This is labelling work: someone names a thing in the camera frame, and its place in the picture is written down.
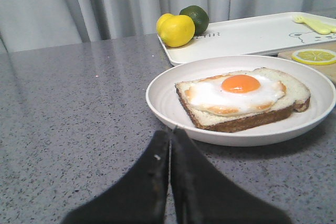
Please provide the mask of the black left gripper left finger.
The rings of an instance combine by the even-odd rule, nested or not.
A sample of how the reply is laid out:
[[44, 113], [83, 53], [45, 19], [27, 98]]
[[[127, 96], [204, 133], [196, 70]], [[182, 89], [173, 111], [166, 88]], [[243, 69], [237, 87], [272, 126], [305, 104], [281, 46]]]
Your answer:
[[156, 131], [142, 156], [112, 187], [71, 211], [63, 223], [163, 223], [170, 136]]

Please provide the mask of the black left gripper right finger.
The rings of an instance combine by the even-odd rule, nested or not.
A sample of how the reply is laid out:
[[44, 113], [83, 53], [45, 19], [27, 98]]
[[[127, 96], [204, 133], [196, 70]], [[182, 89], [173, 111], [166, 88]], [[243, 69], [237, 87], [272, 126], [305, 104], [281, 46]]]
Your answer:
[[178, 223], [291, 223], [282, 210], [219, 172], [184, 130], [173, 130], [171, 144], [171, 185]]

